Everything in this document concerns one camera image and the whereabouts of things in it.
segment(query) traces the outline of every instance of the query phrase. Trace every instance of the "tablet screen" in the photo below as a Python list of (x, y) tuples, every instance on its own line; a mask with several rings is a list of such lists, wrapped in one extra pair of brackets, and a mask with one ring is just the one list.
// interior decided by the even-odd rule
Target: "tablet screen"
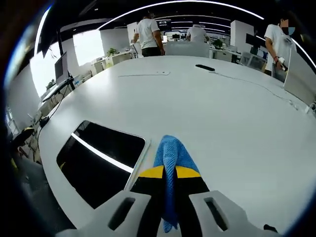
[(124, 189), (144, 147), (141, 137), (84, 121), (58, 154), (57, 164), (95, 209)]

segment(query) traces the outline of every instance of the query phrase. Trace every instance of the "white table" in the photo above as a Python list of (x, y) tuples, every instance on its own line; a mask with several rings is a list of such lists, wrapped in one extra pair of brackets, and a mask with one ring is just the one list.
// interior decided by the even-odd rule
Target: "white table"
[[(264, 88), (195, 64), (263, 85), (291, 99), (299, 110)], [(269, 224), (284, 233), (315, 187), (316, 119), (303, 114), (304, 103), (281, 85), (256, 70), (208, 58), (164, 56), (121, 62), (70, 93), (43, 128), (40, 154), (51, 189), (77, 228), (92, 218), (94, 210), (56, 163), (83, 120), (151, 138), (139, 171), (153, 166), (159, 142), (169, 134), (186, 146), (209, 189), (241, 206), (257, 227)]]

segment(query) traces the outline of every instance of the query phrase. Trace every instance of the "white t-shirt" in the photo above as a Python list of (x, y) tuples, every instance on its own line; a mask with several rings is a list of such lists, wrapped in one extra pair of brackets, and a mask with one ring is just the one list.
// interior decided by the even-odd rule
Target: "white t-shirt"
[(139, 34), (140, 46), (142, 49), (157, 47), (153, 32), (159, 30), (157, 22), (153, 19), (145, 18), (138, 23), (135, 33)]
[(206, 31), (202, 29), (200, 25), (193, 25), (193, 27), (188, 29), (187, 36), (191, 36), (191, 42), (204, 43), (207, 34)]
[[(272, 24), (268, 25), (265, 37), (268, 37), (272, 40), (272, 48), (275, 50), (276, 55), (278, 57), (283, 57), (285, 59), (284, 64), (288, 67), (291, 49), (294, 49), (296, 51), (296, 45), (293, 42), (292, 38), (286, 35), (280, 26)], [(273, 63), (273, 58), (269, 54), (266, 70), (272, 71)]]

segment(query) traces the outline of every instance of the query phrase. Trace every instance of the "yellow stripe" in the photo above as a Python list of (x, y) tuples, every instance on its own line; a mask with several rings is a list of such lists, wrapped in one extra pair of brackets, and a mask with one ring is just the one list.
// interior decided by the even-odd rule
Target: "yellow stripe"
[(65, 163), (66, 163), (66, 162), (62, 163), (59, 168), (62, 169), (62, 168), (64, 167)]
[(142, 172), (139, 175), (139, 177), (162, 179), (162, 173), (163, 173), (163, 165), (157, 166), (155, 168), (147, 169), (144, 172)]
[(17, 169), (18, 167), (16, 166), (15, 162), (14, 162), (14, 159), (11, 158), (11, 164), (13, 166), (13, 168)]
[(186, 167), (182, 167), (182, 166), (176, 166), (176, 170), (177, 170), (178, 178), (201, 177), (199, 173), (197, 173), (196, 171), (194, 171), (194, 170), (192, 170), (190, 168), (186, 168)]
[(26, 127), (26, 128), (23, 129), (23, 131), (27, 131), (27, 130), (35, 130), (35, 129), (32, 128), (32, 127)]

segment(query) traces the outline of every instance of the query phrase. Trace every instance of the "hand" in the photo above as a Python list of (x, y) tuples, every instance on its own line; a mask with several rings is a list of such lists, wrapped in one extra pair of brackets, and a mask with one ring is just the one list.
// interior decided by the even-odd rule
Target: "hand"
[(282, 66), (281, 66), (281, 63), (279, 61), (276, 62), (276, 69), (283, 70)]

